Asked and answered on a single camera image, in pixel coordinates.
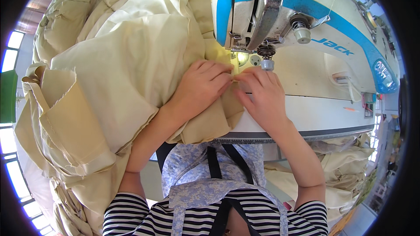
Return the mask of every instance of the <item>industrial sewing machine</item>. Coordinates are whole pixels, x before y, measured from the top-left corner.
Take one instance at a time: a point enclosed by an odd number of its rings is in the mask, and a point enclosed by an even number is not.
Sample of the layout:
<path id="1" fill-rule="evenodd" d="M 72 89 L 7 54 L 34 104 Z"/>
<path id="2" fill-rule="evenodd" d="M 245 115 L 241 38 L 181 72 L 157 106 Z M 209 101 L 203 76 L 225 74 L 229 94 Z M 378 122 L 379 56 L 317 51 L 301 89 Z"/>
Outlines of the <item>industrial sewing machine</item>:
<path id="1" fill-rule="evenodd" d="M 356 0 L 212 0 L 214 36 L 234 73 L 261 66 L 278 75 L 286 113 L 307 140 L 370 131 L 375 94 L 398 90 L 387 28 Z M 268 142 L 245 112 L 225 142 Z"/>

